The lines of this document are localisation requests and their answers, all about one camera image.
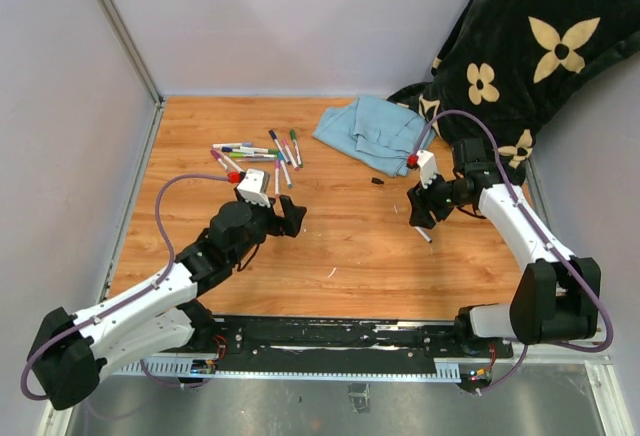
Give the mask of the black marker pen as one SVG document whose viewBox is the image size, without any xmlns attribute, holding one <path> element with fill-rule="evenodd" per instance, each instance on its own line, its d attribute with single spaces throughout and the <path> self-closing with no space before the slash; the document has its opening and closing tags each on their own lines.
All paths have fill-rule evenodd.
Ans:
<svg viewBox="0 0 640 436">
<path fill-rule="evenodd" d="M 432 243 L 433 241 L 432 238 L 426 233 L 426 231 L 423 228 L 413 227 L 413 229 L 416 230 L 427 243 L 429 244 Z"/>
</svg>

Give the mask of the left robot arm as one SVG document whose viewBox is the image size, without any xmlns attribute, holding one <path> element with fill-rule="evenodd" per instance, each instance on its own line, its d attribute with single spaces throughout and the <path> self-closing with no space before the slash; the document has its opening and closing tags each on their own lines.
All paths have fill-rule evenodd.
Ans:
<svg viewBox="0 0 640 436">
<path fill-rule="evenodd" d="M 296 237 L 307 209 L 278 198 L 283 212 L 236 199 L 225 203 L 198 238 L 167 266 L 116 297 L 68 313 L 46 314 L 28 352 L 43 399 L 64 410 L 85 400 L 123 366 L 167 349 L 200 352 L 214 327 L 199 317 L 199 296 L 243 270 L 270 237 Z"/>
</svg>

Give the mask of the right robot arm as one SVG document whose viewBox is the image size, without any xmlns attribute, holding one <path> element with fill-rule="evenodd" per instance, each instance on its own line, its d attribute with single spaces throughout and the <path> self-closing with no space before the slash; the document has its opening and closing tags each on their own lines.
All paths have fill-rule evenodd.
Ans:
<svg viewBox="0 0 640 436">
<path fill-rule="evenodd" d="M 452 153 L 453 180 L 440 174 L 433 153 L 419 150 L 409 156 L 408 167 L 420 175 L 407 193 L 411 225 L 432 229 L 454 209 L 471 206 L 497 229 L 522 272 L 510 303 L 460 309 L 452 333 L 455 348 L 474 356 L 490 338 L 535 345 L 593 337 L 601 282 L 595 260 L 575 256 L 551 233 L 481 140 L 462 140 Z"/>
</svg>

